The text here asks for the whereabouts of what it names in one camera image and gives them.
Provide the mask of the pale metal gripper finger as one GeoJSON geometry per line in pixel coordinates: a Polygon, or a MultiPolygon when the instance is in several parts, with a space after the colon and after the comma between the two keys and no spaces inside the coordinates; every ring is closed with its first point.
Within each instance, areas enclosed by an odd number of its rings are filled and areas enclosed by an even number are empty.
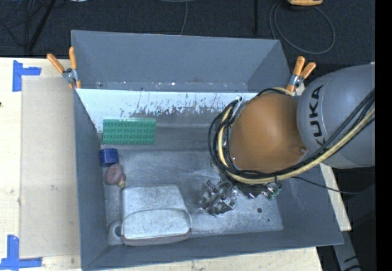
{"type": "Polygon", "coordinates": [[[201,203],[214,203],[219,197],[219,191],[217,187],[212,183],[210,179],[203,182],[201,188],[201,203]]]}
{"type": "Polygon", "coordinates": [[[236,195],[227,196],[223,198],[222,195],[215,195],[209,202],[206,207],[206,212],[212,216],[218,216],[223,213],[232,211],[238,202],[238,198],[236,195]]]}

